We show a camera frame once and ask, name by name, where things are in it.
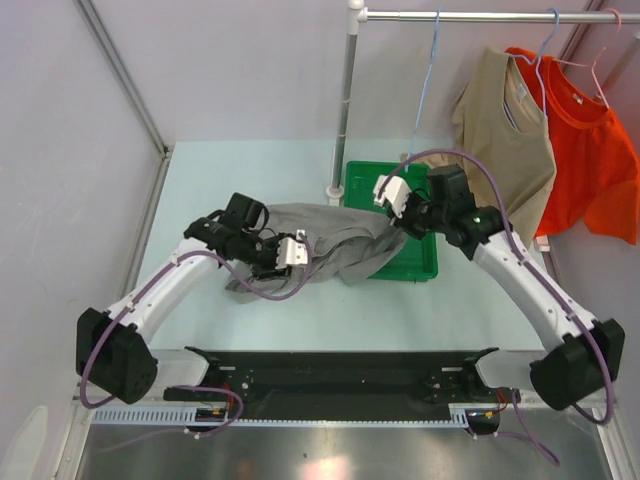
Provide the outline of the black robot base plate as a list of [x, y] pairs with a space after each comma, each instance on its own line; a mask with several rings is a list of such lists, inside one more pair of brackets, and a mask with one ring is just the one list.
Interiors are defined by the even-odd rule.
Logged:
[[191, 350], [209, 369], [198, 391], [168, 388], [166, 401], [224, 402], [250, 418], [418, 420], [451, 404], [504, 408], [505, 387], [485, 386], [478, 351], [242, 352]]

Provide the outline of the grey t shirt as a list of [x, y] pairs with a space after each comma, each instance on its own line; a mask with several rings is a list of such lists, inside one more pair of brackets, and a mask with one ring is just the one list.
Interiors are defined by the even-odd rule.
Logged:
[[275, 233], [305, 232], [311, 247], [310, 283], [337, 275], [351, 286], [386, 266], [408, 235], [381, 213], [308, 203], [273, 204], [258, 217], [266, 239]]

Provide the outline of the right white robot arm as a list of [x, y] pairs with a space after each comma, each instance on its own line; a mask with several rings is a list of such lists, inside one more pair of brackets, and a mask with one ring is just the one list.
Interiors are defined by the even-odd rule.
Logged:
[[381, 176], [373, 195], [393, 226], [415, 239], [441, 233], [489, 274], [528, 319], [545, 355], [492, 350], [461, 376], [463, 393], [484, 401], [498, 387], [534, 391], [554, 410], [575, 406], [604, 390], [613, 398], [625, 332], [614, 319], [598, 320], [533, 260], [501, 211], [479, 207], [457, 165], [427, 174], [421, 195], [396, 174]]

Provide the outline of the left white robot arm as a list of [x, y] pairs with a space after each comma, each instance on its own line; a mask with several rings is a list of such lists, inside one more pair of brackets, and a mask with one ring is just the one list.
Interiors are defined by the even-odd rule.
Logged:
[[88, 385], [126, 404], [140, 401], [153, 388], [187, 387], [202, 400], [219, 392], [221, 376], [203, 355], [187, 349], [153, 352], [149, 344], [188, 293], [217, 269], [238, 261], [259, 277], [288, 277], [307, 263], [304, 231], [266, 236], [268, 220], [264, 204], [235, 193], [225, 209], [193, 221], [169, 259], [142, 285], [104, 311], [82, 313], [76, 372], [85, 407], [101, 405], [90, 400]]

